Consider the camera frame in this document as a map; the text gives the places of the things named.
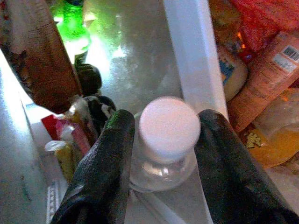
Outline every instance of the white plastic lid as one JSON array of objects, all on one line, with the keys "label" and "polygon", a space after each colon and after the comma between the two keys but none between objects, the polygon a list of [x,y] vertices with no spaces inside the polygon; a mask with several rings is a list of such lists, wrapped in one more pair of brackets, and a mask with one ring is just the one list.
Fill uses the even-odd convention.
[{"label": "white plastic lid", "polygon": [[193,149],[199,133],[198,116],[180,98],[155,99],[145,107],[139,121],[145,154],[161,163],[184,157]]}]

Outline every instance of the white plastic divider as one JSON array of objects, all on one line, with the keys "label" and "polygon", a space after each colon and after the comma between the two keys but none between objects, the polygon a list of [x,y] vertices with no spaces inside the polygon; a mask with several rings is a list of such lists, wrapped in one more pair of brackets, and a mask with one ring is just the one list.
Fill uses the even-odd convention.
[{"label": "white plastic divider", "polygon": [[164,0],[184,99],[228,118],[207,0]]}]

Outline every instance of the green glass bottle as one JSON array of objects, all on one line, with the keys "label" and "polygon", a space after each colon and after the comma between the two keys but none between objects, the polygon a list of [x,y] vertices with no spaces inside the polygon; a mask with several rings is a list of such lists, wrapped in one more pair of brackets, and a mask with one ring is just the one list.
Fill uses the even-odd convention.
[{"label": "green glass bottle", "polygon": [[64,0],[63,21],[58,31],[72,63],[75,56],[86,55],[91,44],[88,30],[83,25],[83,0]]}]

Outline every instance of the refrigerator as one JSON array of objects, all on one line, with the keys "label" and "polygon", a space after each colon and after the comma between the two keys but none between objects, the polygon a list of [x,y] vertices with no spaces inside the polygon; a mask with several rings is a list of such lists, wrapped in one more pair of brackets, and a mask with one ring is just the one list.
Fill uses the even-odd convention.
[{"label": "refrigerator", "polygon": [[[90,0],[85,10],[94,29],[86,62],[99,69],[101,92],[117,109],[136,114],[157,97],[175,96],[196,113],[214,109],[228,118],[207,0]],[[104,14],[121,34],[113,48],[112,35],[92,27]],[[49,223],[67,188],[53,152],[44,150],[51,138],[41,118],[51,112],[25,94],[2,52],[0,98],[0,223]],[[125,223],[213,223],[198,170],[175,189],[130,191]]]}]

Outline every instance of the bottle cap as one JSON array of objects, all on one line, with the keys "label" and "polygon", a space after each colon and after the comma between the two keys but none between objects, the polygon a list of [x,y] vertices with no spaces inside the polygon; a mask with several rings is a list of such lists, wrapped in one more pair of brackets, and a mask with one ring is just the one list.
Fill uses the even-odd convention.
[{"label": "bottle cap", "polygon": [[197,114],[175,97],[161,97],[150,102],[139,121],[144,152],[160,163],[171,163],[184,157],[193,149],[199,133]]}]

